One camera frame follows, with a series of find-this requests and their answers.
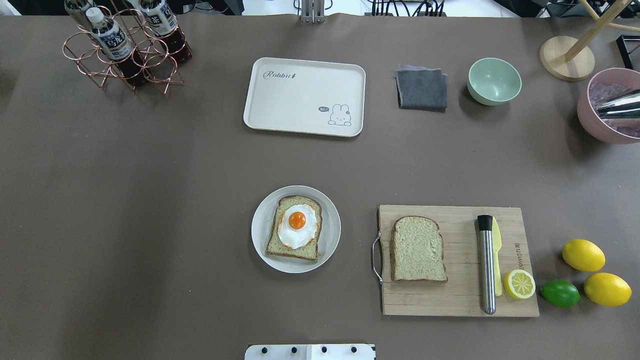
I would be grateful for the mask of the bread slice with egg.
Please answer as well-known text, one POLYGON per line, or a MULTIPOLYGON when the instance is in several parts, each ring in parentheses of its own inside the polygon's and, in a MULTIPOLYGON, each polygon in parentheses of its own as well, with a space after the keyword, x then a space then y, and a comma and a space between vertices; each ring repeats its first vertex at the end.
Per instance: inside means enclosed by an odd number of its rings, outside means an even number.
POLYGON ((276 255, 276 256, 287 256, 292 258, 298 258, 307 261, 316 261, 318 259, 318 242, 320 238, 320 232, 322 230, 322 208, 320 204, 306 196, 301 195, 290 195, 285 196, 279 200, 278 207, 275 209, 273 226, 270 232, 270 238, 267 242, 266 253, 268 255, 276 255), (283 245, 279 236, 277 234, 277 228, 279 223, 281 222, 282 215, 285 211, 292 207, 293 205, 301 205, 306 204, 310 205, 316 213, 317 218, 319 219, 320 226, 318 230, 318 238, 313 240, 311 243, 306 246, 302 246, 297 249, 287 248, 283 245))

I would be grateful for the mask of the plain bread slice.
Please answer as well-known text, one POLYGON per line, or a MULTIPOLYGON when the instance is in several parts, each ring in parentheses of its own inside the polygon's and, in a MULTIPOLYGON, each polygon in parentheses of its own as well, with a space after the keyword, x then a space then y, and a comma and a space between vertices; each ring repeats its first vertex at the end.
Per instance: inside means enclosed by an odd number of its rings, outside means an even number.
POLYGON ((410 215, 399 218, 390 241, 391 278, 395 282, 448 282, 444 241, 433 219, 410 215))

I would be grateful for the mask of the wooden mug stand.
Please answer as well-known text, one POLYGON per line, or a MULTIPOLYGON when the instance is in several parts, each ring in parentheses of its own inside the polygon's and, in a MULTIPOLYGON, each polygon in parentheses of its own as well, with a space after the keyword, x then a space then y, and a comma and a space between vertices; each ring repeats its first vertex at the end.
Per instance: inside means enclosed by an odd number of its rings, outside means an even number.
POLYGON ((588 10, 594 20, 593 25, 579 39, 571 36, 556 36, 545 41, 539 50, 542 66, 558 79, 578 82, 586 79, 595 68, 594 53, 588 44, 605 27, 617 28, 627 32, 640 32, 635 26, 613 23, 613 20, 631 4, 630 0, 617 0, 602 15, 588 10))

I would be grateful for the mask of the aluminium frame post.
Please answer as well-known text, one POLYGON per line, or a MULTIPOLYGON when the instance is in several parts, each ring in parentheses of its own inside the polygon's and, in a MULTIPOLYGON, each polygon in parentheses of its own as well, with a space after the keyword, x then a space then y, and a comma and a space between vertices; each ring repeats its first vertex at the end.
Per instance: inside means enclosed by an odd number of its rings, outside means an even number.
POLYGON ((325 22, 325 0, 300 0, 299 6, 302 23, 320 24, 325 22))

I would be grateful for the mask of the black glass tray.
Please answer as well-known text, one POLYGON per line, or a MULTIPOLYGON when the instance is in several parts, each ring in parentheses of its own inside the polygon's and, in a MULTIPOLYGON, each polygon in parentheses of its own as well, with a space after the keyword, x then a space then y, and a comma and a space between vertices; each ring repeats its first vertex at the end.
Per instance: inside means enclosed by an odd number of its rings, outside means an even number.
POLYGON ((640 35, 623 34, 616 39, 615 43, 624 67, 640 71, 640 35))

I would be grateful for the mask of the fried egg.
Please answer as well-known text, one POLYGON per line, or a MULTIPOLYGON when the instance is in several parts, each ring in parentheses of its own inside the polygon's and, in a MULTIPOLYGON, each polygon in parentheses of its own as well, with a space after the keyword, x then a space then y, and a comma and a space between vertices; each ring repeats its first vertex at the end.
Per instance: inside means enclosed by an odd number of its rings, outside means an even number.
POLYGON ((298 249, 316 240, 319 230, 320 220, 314 208, 301 203, 284 212, 277 227, 277 235, 286 248, 298 249))

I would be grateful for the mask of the metal scoop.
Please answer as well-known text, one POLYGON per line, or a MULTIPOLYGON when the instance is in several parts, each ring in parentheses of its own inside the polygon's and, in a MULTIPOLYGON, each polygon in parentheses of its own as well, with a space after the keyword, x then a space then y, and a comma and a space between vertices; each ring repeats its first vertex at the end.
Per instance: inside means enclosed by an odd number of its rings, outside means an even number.
POLYGON ((639 126, 640 90, 636 89, 598 104, 596 113, 608 126, 639 126))

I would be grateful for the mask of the pink bowl with ice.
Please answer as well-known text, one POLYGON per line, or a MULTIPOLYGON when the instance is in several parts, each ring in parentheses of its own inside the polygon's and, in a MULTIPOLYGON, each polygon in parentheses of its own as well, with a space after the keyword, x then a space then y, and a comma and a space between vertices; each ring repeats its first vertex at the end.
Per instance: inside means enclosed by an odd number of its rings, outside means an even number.
POLYGON ((621 85, 635 91, 640 85, 640 73, 628 68, 609 68, 599 71, 590 78, 587 88, 582 92, 577 103, 577 116, 580 124, 586 132, 599 141, 621 145, 638 143, 640 140, 637 137, 618 132, 599 118, 591 101, 592 89, 596 84, 621 85))

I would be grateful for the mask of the green bowl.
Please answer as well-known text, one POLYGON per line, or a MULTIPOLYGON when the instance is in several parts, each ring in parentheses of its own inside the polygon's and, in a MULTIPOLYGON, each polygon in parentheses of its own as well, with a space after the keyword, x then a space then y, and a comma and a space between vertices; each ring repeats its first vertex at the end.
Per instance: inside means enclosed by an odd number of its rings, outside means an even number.
POLYGON ((487 106, 498 106, 519 95, 522 79, 512 64, 487 57, 472 64, 467 75, 467 89, 474 100, 487 106))

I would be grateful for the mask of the wooden cutting board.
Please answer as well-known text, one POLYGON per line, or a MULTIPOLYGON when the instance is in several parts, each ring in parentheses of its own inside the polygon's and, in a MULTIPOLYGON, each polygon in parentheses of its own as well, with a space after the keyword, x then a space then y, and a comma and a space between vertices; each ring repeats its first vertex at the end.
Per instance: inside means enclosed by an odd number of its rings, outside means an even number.
POLYGON ((503 277, 514 269, 532 272, 522 211, 518 207, 380 205, 383 314, 484 317, 477 237, 477 216, 483 214, 492 215, 501 232, 500 275, 503 277), (398 219, 409 215, 429 218, 439 225, 447 283, 393 281, 389 250, 393 227, 398 219))

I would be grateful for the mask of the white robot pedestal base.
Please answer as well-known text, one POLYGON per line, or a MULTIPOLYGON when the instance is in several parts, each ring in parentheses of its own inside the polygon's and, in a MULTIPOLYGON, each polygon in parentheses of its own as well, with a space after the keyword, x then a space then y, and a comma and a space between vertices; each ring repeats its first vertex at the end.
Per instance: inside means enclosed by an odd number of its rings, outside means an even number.
POLYGON ((374 344, 254 344, 247 347, 245 360, 375 360, 374 344))

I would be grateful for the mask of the yellow lemon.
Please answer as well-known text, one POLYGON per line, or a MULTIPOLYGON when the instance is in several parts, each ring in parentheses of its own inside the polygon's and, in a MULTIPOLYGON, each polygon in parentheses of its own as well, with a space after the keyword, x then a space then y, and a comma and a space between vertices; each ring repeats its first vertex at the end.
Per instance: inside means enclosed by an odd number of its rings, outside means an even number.
POLYGON ((626 304, 633 290, 621 277, 606 272, 599 272, 589 276, 583 283, 586 297, 602 306, 621 306, 626 304))
POLYGON ((582 272, 598 272, 606 264, 605 253, 587 239, 572 239, 564 244, 563 260, 572 268, 582 272))

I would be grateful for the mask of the cream rabbit tray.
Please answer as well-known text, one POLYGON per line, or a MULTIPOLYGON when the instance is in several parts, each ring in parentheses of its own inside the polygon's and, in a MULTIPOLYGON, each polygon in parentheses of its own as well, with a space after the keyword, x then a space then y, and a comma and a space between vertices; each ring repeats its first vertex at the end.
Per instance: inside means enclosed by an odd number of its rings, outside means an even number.
POLYGON ((261 57, 243 121, 255 130, 355 137, 364 125, 365 88, 357 64, 261 57))

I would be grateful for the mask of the white round plate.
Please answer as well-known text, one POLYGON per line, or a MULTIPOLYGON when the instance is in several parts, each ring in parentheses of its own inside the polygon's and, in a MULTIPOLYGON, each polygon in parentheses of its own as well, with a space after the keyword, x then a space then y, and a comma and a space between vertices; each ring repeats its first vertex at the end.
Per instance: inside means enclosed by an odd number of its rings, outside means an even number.
POLYGON ((341 226, 338 210, 323 192, 309 186, 285 186, 266 196, 257 207, 251 224, 251 238, 256 252, 270 267, 289 274, 301 274, 313 271, 329 260, 338 248, 341 226), (279 200, 286 196, 296 195, 313 199, 321 207, 322 226, 319 234, 318 260, 315 262, 266 253, 279 200))

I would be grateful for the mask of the green lime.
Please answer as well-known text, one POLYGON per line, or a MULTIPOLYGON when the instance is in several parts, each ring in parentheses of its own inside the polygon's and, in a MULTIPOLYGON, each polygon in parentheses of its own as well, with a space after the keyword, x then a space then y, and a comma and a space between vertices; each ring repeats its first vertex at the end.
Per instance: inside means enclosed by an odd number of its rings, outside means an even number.
POLYGON ((581 300, 579 290, 571 282, 562 279, 544 283, 540 287, 540 294, 544 300, 561 308, 571 308, 581 300))

